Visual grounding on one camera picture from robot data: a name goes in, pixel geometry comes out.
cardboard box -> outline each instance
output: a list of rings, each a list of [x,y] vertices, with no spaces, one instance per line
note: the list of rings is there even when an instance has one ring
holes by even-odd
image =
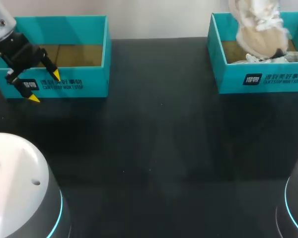
[[[31,80],[38,98],[107,97],[111,40],[106,16],[16,17],[17,31],[31,43],[44,47],[59,67],[56,82],[38,65],[20,74]],[[0,90],[6,98],[21,98],[5,75],[9,68],[0,59]]]
[[[298,51],[298,12],[282,12],[281,17],[292,35],[290,51]],[[238,23],[230,13],[212,14],[208,50],[219,93],[297,92],[298,62],[232,63],[245,60],[246,54],[237,46],[237,30]]]

glowing blue light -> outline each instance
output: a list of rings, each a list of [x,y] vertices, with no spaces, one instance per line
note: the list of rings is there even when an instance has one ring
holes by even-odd
[[[61,219],[62,210],[63,210],[63,197],[62,197],[61,191],[60,191],[60,194],[61,194],[61,209],[60,209],[60,214],[59,214],[59,217],[58,217],[58,219],[57,219],[57,221],[56,221],[56,223],[55,223],[52,231],[50,232],[50,234],[46,238],[50,238],[53,235],[53,233],[56,230],[56,227],[58,227],[58,224],[59,224],[60,219]]]
[[[286,183],[286,187],[285,187],[285,204],[286,204],[286,208],[287,208],[287,211],[288,211],[288,214],[289,214],[291,220],[293,221],[294,225],[295,225],[295,226],[297,227],[297,229],[298,229],[298,224],[296,223],[296,221],[294,220],[293,216],[291,215],[290,210],[289,210],[289,207],[288,207],[288,203],[287,203],[286,190],[287,190],[287,185],[288,185],[289,179],[288,179],[288,181],[287,181],[287,183]]]

teal box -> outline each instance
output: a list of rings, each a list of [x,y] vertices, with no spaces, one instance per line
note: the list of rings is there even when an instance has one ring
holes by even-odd
[[[20,74],[20,79],[32,83],[32,92],[38,98],[107,97],[111,40],[106,16],[16,17],[15,19],[16,31],[22,32],[33,44],[102,45],[101,66],[59,67],[60,83],[53,81],[45,68],[31,68]],[[21,98],[17,90],[7,84],[4,78],[8,70],[5,62],[0,59],[0,90],[6,98]]]
[[[298,51],[298,12],[282,12]],[[230,13],[211,16],[208,50],[220,94],[298,92],[298,62],[228,64],[222,41],[235,41],[238,23]]]

black tabletop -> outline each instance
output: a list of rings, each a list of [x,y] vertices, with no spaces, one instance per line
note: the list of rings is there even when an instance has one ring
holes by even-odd
[[[107,99],[0,94],[0,132],[45,155],[74,238],[277,238],[298,93],[219,95],[205,38],[115,40]]]

white dome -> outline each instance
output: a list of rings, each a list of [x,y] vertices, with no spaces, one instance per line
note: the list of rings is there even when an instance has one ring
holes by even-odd
[[[0,238],[11,235],[33,216],[48,182],[42,153],[19,136],[0,133]]]

